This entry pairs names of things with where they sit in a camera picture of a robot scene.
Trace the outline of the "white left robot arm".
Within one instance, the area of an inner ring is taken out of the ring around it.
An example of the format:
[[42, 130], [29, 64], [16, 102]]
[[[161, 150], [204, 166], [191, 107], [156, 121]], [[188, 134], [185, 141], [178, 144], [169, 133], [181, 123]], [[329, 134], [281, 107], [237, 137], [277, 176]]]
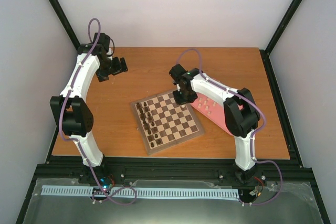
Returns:
[[66, 142], [74, 142], [83, 164], [94, 167], [91, 178], [100, 184], [108, 180], [109, 170], [101, 165], [103, 153], [93, 136], [94, 118], [86, 99], [94, 77], [104, 82], [109, 80], [110, 75], [128, 71], [125, 59], [113, 56], [111, 41], [105, 33], [95, 33], [93, 42], [80, 45], [77, 62], [66, 87], [60, 95], [50, 99], [59, 136]]

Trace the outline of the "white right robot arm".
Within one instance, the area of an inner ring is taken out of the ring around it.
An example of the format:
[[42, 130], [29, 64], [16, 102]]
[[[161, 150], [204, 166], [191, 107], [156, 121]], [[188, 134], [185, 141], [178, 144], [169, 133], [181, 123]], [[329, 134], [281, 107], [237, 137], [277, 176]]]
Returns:
[[187, 71], [179, 63], [169, 75], [177, 86], [173, 97], [178, 105], [193, 103], [202, 94], [224, 109], [225, 125], [235, 138], [235, 163], [243, 171], [251, 169], [256, 163], [253, 139], [260, 120], [251, 92], [225, 86], [197, 68]]

